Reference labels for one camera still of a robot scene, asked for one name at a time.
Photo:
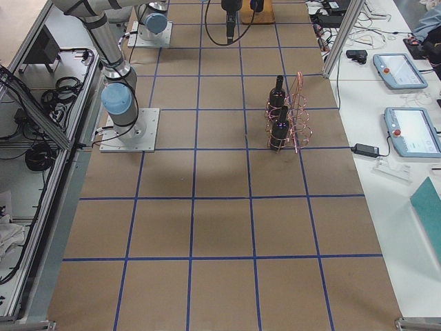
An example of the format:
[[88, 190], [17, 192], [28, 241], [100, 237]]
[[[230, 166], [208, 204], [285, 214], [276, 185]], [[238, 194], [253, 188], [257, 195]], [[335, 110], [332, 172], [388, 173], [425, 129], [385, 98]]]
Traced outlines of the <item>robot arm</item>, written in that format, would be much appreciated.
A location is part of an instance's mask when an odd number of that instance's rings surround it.
[[98, 51], [103, 74], [110, 84], [101, 101], [113, 121], [116, 137], [126, 137], [141, 130], [139, 106], [135, 97], [137, 75], [122, 50], [112, 38], [107, 10], [135, 7], [140, 26], [153, 35], [164, 32], [167, 25], [166, 1], [54, 1], [66, 16], [81, 21]]
[[139, 35], [143, 40], [152, 40], [166, 29], [167, 12], [166, 1], [153, 1], [135, 7]]

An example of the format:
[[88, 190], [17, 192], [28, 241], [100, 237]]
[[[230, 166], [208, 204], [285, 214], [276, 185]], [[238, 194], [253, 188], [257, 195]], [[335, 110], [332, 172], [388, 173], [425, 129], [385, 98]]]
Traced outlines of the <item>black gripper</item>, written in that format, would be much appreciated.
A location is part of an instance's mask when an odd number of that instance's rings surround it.
[[221, 0], [221, 8], [226, 11], [226, 37], [227, 44], [234, 42], [236, 27], [236, 13], [241, 9], [241, 0]]

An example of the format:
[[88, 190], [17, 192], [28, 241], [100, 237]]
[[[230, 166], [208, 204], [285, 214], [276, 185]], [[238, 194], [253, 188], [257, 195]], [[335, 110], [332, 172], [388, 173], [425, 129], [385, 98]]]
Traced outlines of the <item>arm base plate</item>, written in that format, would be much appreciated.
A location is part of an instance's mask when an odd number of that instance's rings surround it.
[[159, 108], [141, 108], [134, 126], [128, 130], [113, 126], [110, 115], [107, 116], [106, 126], [111, 126], [103, 133], [99, 150], [101, 152], [154, 152], [160, 116]]
[[154, 34], [144, 25], [139, 27], [138, 21], [134, 21], [127, 46], [129, 48], [168, 48], [171, 41], [172, 26], [173, 23], [168, 21], [164, 31]]

